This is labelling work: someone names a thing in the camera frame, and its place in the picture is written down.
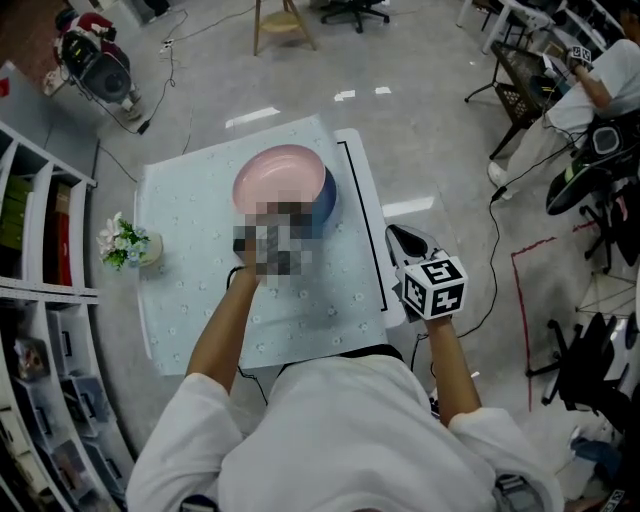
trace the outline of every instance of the blue bowl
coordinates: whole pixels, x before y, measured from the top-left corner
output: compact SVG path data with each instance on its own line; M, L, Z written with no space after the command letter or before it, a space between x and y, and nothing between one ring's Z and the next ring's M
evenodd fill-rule
M325 168L324 185L318 197L311 205L311 238L322 238L325 222L333 212L338 198L338 187L329 169Z

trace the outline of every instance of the wooden stool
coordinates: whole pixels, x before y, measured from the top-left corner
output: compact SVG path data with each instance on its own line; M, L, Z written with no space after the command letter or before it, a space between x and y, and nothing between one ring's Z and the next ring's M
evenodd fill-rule
M291 30L302 30L303 34L309 41L311 48L316 48L316 43L311 37L311 34L307 30L307 26L300 16L298 9L293 4L293 0L282 0L282 6L284 11L275 12L269 14L260 22L260 0L256 0L256 20L253 30L253 54L258 55L258 36L260 35L260 29L265 32L290 32Z

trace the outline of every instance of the gray floor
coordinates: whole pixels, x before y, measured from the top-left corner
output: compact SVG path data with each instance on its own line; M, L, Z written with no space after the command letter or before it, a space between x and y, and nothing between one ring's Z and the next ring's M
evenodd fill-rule
M172 36L190 34L252 3L181 3L178 8L186 8L189 17ZM482 318L492 296L488 260L496 233L487 206L494 189L485 169L488 154L510 123L492 91L469 104L462 101L490 80L495 61L480 53L479 13L471 13L464 30L455 26L460 5L454 0L392 0L387 7L391 23L367 19L362 35L348 22L321 25L318 15L301 5L319 51L311 51L296 35L264 34L258 57L251 54L253 12L233 17L176 43L176 86L167 87L143 137L109 122L100 130L102 144L136 176L143 164L180 155L187 141L187 151L193 151L315 113L332 129L359 130L383 205L433 198L429 210L392 220L429 231L460 256L471 283L467 307L455 318L458 332L463 332ZM279 7L280 2L271 0L263 11ZM182 18L180 12L167 16L124 44L147 109L155 106L169 73L168 55L158 53L159 42ZM375 94L379 87L388 87L391 94ZM335 101L336 94L348 90L355 91L355 97ZM280 113L225 128L229 119L268 107ZM90 240L107 216L123 211L132 217L135 193L135 185L102 152L95 177L99 186L91 194ZM500 292L493 314L463 345L472 371L479 372L476 383L484 403L512 413L549 468L563 478L565 493L573 497L579 489L572 481L575 463L568 464L566 441L578 423L597 429L602 421L566 412L560 403L542 407L544 378L532 383L529 412L514 269L526 302L533 361L544 364L553 351L546 321L558 316L566 332L571 331L573 308L582 301L592 266L583 261L582 252L594 233L572 232L573 226L584 222L577 211L547 216L545 195L541 184L494 207L501 233L494 260ZM539 253L534 249L512 258L512 253L550 237L558 240ZM123 431L139 453L181 379L156 374L143 348L135 276L102 268L94 245L90 246L92 284L104 290L96 308L102 368ZM416 332L413 326L403 326L389 333L407 359ZM428 346L423 344L416 374L428 390L434 385L429 363ZM276 372L266 369L257 375L270 387ZM250 430L263 408L255 384L238 378L232 397L239 421Z

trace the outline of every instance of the pink bowl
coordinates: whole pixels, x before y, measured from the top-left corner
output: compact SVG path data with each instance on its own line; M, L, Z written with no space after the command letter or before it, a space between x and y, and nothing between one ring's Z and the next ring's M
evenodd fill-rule
M267 213L267 203L312 203L325 180L320 157L294 144L266 149L240 169L233 204L240 213Z

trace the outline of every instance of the white box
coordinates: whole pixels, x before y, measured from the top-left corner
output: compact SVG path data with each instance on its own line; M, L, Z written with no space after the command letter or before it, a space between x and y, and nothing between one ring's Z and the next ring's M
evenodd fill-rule
M461 311L469 278L456 256L403 269L402 300L425 320Z

